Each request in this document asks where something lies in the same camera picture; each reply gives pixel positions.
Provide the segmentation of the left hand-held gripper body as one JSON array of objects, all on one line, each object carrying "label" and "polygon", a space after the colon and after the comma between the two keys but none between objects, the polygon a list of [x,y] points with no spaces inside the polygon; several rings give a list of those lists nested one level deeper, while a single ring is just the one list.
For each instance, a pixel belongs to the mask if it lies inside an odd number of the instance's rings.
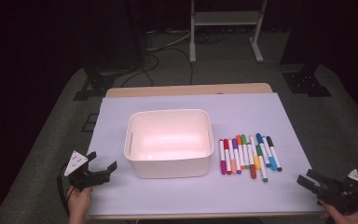
[{"label": "left hand-held gripper body", "polygon": [[105,170],[92,172],[89,170],[86,156],[74,151],[66,165],[64,175],[70,184],[79,190],[99,186],[110,181],[110,175]]}]

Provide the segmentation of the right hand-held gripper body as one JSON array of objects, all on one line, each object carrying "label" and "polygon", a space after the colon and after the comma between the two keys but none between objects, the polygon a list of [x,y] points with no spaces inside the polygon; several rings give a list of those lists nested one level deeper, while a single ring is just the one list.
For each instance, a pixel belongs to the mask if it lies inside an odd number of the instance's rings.
[{"label": "right hand-held gripper body", "polygon": [[320,188],[317,198],[333,205],[341,214],[358,210],[358,171],[352,170],[343,182],[336,179],[318,177]]}]

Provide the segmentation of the yellow marker pen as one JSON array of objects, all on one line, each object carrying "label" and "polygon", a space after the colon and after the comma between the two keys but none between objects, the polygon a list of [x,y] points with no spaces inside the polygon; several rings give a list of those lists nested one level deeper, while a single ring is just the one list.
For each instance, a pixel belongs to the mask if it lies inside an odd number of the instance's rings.
[{"label": "yellow marker pen", "polygon": [[252,151],[253,151],[255,169],[260,170],[261,166],[260,166],[260,161],[259,161],[256,147],[255,147],[255,138],[252,135],[250,135],[249,139],[250,139],[250,143],[251,143],[251,147],[252,147]]}]

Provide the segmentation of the brown marker pen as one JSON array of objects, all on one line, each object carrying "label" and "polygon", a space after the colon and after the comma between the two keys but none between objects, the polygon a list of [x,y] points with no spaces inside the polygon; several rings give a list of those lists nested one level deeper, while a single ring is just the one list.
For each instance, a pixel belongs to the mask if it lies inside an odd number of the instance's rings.
[{"label": "brown marker pen", "polygon": [[254,153],[252,150],[252,146],[250,143],[248,143],[246,146],[247,146],[247,152],[248,152],[248,158],[250,164],[251,178],[256,179],[256,169],[255,169]]}]

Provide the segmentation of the white plastic storage bin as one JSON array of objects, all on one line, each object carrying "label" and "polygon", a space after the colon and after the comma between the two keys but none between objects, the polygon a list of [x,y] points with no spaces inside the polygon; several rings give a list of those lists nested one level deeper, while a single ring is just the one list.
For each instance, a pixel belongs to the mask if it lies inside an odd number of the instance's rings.
[{"label": "white plastic storage bin", "polygon": [[212,125],[201,109],[145,111],[130,117],[124,155],[140,178],[206,175],[213,152]]}]

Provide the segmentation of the black marker pen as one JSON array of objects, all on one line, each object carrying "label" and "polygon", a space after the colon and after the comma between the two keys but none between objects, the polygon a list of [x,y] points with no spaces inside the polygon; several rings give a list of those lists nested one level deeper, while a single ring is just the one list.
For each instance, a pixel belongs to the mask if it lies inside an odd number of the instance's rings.
[{"label": "black marker pen", "polygon": [[272,142],[272,139],[268,136],[267,137],[267,140],[268,140],[268,144],[269,144],[269,148],[272,152],[272,155],[273,157],[275,158],[275,162],[277,164],[277,168],[278,168],[278,171],[277,172],[281,172],[282,171],[282,166],[281,166],[281,163],[280,163],[280,160],[279,160],[279,157],[278,157],[278,154],[276,153],[275,151],[275,146]]}]

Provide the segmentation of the dark green marker pen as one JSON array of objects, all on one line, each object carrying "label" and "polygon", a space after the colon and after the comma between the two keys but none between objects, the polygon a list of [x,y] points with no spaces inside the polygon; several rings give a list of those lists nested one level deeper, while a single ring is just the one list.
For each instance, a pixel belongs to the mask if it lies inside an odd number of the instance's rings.
[{"label": "dark green marker pen", "polygon": [[256,153],[257,153],[257,157],[258,157],[259,164],[260,164],[259,166],[260,166],[260,171],[261,171],[261,175],[262,175],[262,180],[264,183],[268,183],[269,179],[267,176],[266,166],[264,163],[263,153],[262,153],[260,145],[256,146]]}]

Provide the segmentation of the dark blue marker pen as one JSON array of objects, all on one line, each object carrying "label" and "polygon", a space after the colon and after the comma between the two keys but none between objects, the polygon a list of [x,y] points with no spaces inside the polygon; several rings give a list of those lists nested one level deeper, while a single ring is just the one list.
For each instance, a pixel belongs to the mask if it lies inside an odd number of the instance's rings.
[{"label": "dark blue marker pen", "polygon": [[257,142],[258,142],[258,145],[259,147],[261,148],[261,151],[262,151],[262,156],[263,156],[263,159],[264,159],[264,163],[266,164],[266,166],[268,168],[270,168],[270,161],[269,161],[269,156],[267,154],[267,151],[266,151],[266,146],[263,142],[263,139],[262,139],[262,136],[260,133],[257,133],[256,134],[256,139],[257,139]]}]

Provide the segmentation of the peach marker pen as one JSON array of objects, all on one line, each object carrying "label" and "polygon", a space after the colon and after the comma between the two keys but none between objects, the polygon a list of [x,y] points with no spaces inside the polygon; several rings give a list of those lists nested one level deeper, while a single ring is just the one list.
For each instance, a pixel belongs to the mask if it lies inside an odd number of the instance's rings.
[{"label": "peach marker pen", "polygon": [[231,165],[231,171],[232,173],[237,173],[237,166],[236,166],[236,160],[232,145],[232,139],[228,139],[228,152],[229,152],[229,158],[230,158],[230,165]]}]

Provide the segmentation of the light green marker pen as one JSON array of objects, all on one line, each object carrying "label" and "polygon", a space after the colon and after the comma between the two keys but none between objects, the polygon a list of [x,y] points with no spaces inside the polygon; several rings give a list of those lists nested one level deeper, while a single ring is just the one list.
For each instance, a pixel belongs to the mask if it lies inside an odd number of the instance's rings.
[{"label": "light green marker pen", "polygon": [[250,169],[249,154],[247,150],[247,140],[244,134],[241,135],[241,142],[242,142],[242,151],[243,151],[245,169]]}]

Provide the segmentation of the orange marker pen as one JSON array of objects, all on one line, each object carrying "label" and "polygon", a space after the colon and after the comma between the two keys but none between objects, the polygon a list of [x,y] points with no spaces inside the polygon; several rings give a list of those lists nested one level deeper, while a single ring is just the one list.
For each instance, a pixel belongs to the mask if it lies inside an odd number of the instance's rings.
[{"label": "orange marker pen", "polygon": [[242,148],[241,136],[237,135],[236,140],[237,140],[237,146],[238,146],[238,151],[239,151],[239,156],[240,156],[241,169],[245,170],[246,167],[245,167],[245,162],[244,162],[244,157],[243,157],[243,148]]}]

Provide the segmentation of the person's right hand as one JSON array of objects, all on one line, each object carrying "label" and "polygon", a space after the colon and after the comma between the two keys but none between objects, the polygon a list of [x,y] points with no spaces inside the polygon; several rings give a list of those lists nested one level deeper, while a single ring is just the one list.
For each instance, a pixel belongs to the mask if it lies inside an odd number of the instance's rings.
[{"label": "person's right hand", "polygon": [[321,201],[325,213],[323,218],[332,218],[335,224],[358,224],[358,210],[349,215],[342,215],[338,210],[331,204]]}]

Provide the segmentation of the person's left hand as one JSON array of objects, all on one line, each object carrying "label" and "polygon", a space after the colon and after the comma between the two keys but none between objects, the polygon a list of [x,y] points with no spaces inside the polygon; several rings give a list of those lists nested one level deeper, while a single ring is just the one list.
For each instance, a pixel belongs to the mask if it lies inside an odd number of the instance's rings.
[{"label": "person's left hand", "polygon": [[86,224],[90,208],[92,188],[79,190],[71,186],[67,190],[67,205],[69,209],[68,224]]}]

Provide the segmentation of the pale lavender table mat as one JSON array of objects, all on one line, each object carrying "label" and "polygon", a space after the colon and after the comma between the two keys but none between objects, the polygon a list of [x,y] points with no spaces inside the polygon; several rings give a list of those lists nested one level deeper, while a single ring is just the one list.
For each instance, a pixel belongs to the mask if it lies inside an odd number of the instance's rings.
[{"label": "pale lavender table mat", "polygon": [[91,193],[93,218],[307,215],[310,163],[275,93],[105,98],[89,168],[117,169]]}]

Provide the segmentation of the black stand base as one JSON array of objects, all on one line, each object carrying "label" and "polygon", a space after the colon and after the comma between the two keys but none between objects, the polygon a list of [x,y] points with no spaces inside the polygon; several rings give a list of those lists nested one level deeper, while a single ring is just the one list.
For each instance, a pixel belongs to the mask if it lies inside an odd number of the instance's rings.
[{"label": "black stand base", "polygon": [[112,88],[115,79],[112,76],[104,76],[98,70],[90,67],[84,68],[87,79],[80,91],[74,96],[74,101],[86,101],[90,97],[105,96]]},{"label": "black stand base", "polygon": [[304,93],[309,97],[330,97],[331,93],[315,76],[319,64],[305,63],[298,72],[282,74],[292,93]]}]

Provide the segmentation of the magenta marker pen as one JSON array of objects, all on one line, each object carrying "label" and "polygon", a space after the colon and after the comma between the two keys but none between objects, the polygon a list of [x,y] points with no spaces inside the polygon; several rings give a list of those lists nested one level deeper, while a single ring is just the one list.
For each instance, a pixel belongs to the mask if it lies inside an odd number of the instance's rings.
[{"label": "magenta marker pen", "polygon": [[225,149],[224,149],[224,141],[223,139],[219,139],[219,155],[220,155],[220,169],[221,174],[226,175],[227,174],[227,162],[226,162],[226,156],[225,156]]}]

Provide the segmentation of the red marker pen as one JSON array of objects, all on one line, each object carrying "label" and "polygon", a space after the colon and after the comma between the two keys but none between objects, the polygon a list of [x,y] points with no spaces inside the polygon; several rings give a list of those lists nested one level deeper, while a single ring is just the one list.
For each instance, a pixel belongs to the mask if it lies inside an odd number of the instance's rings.
[{"label": "red marker pen", "polygon": [[230,155],[229,155],[229,147],[228,147],[228,140],[223,140],[223,146],[224,146],[224,153],[225,153],[225,161],[226,161],[226,168],[227,168],[227,174],[232,174],[231,164],[230,164]]}]

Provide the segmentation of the light wooden table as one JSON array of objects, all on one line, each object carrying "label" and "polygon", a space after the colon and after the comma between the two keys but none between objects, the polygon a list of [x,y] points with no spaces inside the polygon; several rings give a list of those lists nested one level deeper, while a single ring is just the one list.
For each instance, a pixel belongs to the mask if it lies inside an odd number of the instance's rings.
[{"label": "light wooden table", "polygon": [[[140,178],[124,155],[130,117],[138,112],[201,109],[210,118],[214,152],[206,175]],[[268,170],[268,183],[248,173],[222,175],[218,141],[262,133],[278,149],[282,171]],[[111,180],[93,189],[95,219],[305,216],[322,211],[297,177],[310,168],[279,95],[265,83],[123,88],[108,91],[89,145],[97,153],[90,169],[111,161]]]}]

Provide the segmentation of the white metal stand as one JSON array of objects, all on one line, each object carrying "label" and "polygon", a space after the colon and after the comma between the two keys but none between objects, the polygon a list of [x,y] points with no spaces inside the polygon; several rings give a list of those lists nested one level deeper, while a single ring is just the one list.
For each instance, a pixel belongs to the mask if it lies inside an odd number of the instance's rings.
[{"label": "white metal stand", "polygon": [[259,10],[252,11],[217,11],[217,12],[197,12],[195,10],[195,0],[191,0],[190,8],[190,41],[189,41],[189,61],[195,63],[196,55],[196,28],[201,26],[240,26],[253,25],[254,35],[249,38],[255,60],[258,63],[264,62],[264,58],[258,47],[257,41],[261,26],[264,20],[268,0],[262,0]]}]

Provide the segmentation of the black floor hatch frame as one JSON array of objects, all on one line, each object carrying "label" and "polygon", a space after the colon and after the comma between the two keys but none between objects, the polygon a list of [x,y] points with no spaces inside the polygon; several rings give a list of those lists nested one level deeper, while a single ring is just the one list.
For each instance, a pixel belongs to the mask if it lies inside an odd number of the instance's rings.
[{"label": "black floor hatch frame", "polygon": [[81,131],[83,133],[92,133],[97,123],[99,114],[98,113],[90,113],[82,126]]}]

